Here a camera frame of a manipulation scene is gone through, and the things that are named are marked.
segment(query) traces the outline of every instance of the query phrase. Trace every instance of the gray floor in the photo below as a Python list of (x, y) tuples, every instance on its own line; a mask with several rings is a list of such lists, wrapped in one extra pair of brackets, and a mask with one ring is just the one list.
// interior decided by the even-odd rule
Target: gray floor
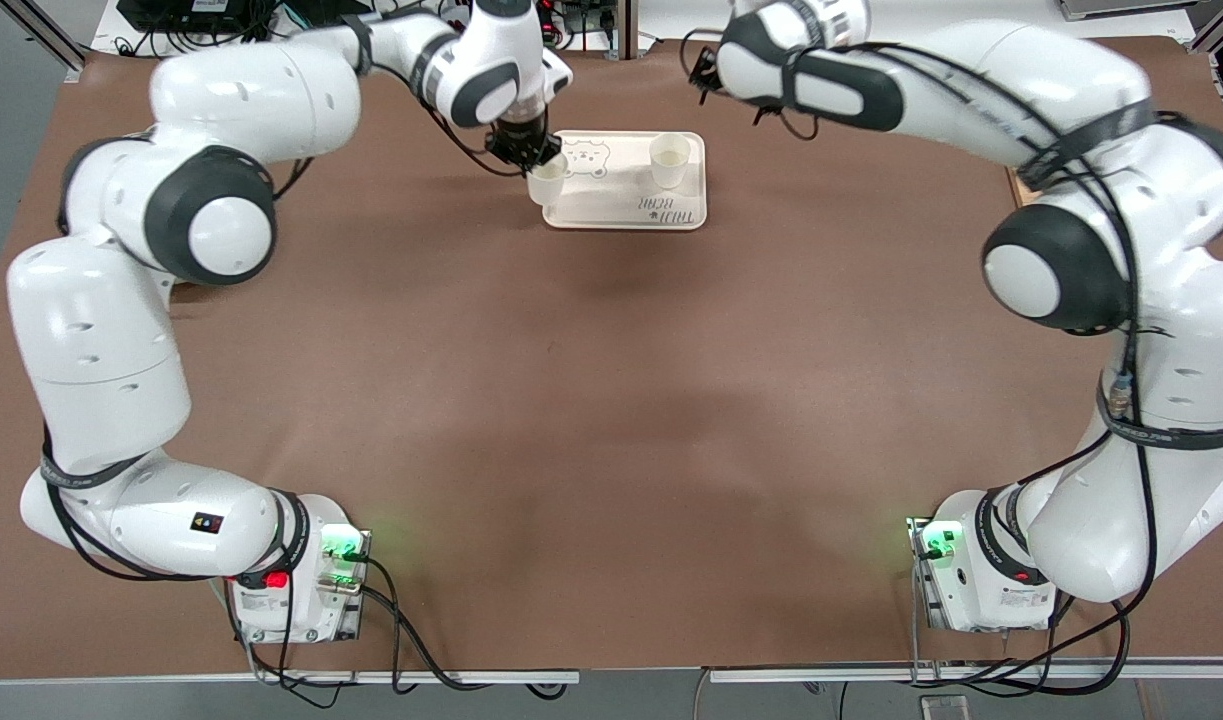
[[(62, 77), (61, 67), (0, 13), (0, 251)], [(386, 688), (355, 688), (342, 694), (335, 713), (358, 719), (401, 715), (408, 720), (684, 720), (692, 711), (697, 676), (695, 671), (586, 674), (583, 682), (556, 703), (538, 702), (521, 688), (470, 694), (422, 688), (405, 698), (391, 697)], [(840, 685), (829, 685), (821, 696), (801, 685), (707, 685), (700, 716), (834, 720), (839, 691)], [(921, 718), (921, 694), (901, 685), (850, 685), (845, 718), (916, 720)], [(1147, 716), (1141, 694), (1147, 698)], [(1099, 696), (1071, 700), (967, 696), (977, 720), (1223, 719), (1223, 682), (1197, 680), (1150, 682), (1144, 693), (1136, 683), (1124, 680)], [(0, 720), (296, 720), (317, 715), (286, 693), (254, 683), (0, 687)]]

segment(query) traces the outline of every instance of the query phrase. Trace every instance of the white cup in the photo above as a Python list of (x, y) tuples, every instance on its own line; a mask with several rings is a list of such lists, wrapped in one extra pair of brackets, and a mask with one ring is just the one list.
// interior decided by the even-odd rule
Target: white cup
[(651, 177), (665, 189), (678, 187), (687, 177), (690, 141), (687, 136), (665, 132), (651, 142)]
[(563, 194), (566, 182), (566, 155), (553, 155), (547, 164), (532, 167), (527, 174), (527, 196), (541, 208), (548, 208)]

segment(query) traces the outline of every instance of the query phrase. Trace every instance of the brown tabletop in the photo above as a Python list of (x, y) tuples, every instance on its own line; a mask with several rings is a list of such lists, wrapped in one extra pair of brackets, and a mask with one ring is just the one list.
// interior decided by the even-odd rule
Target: brown tabletop
[[(1019, 320), (981, 282), (1013, 207), (1003, 170), (912, 138), (753, 128), (752, 109), (695, 104), (671, 45), (576, 57), (552, 120), (701, 133), (701, 231), (552, 231), (523, 185), (373, 78), (358, 134), (279, 204), (267, 273), (177, 292), (194, 413), (168, 451), (340, 501), (449, 667), (907, 660), (905, 516), (1062, 457), (1091, 414), (1106, 341)], [(1112, 45), (1161, 108), (1223, 128), (1205, 56)], [(17, 512), (42, 416), (2, 269), (55, 235), (77, 147), (150, 122), (153, 67), (95, 56), (61, 88), (0, 260), (0, 678), (246, 666), (204, 586), (104, 578)], [(1071, 628), (1104, 615), (1081, 612)], [(1132, 619), (1136, 656), (1223, 656), (1223, 527)], [(386, 650), (372, 610), (363, 639), (295, 664), (382, 669)], [(999, 652), (923, 638), (926, 656)]]

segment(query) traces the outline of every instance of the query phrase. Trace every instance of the white tray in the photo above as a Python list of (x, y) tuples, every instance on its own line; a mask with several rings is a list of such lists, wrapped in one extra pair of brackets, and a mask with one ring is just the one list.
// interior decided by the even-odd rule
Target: white tray
[(555, 229), (693, 231), (708, 218), (704, 141), (692, 143), (687, 177), (663, 189), (651, 177), (651, 142), (658, 132), (571, 131), (559, 133), (566, 154), (563, 194), (544, 208)]

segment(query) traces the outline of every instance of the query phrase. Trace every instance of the black label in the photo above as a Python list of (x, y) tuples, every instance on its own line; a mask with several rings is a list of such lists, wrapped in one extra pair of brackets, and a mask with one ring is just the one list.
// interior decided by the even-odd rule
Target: black label
[(194, 521), (190, 524), (191, 531), (198, 531), (199, 533), (219, 534), (219, 524), (223, 523), (224, 518), (219, 515), (208, 515), (205, 512), (196, 512)]

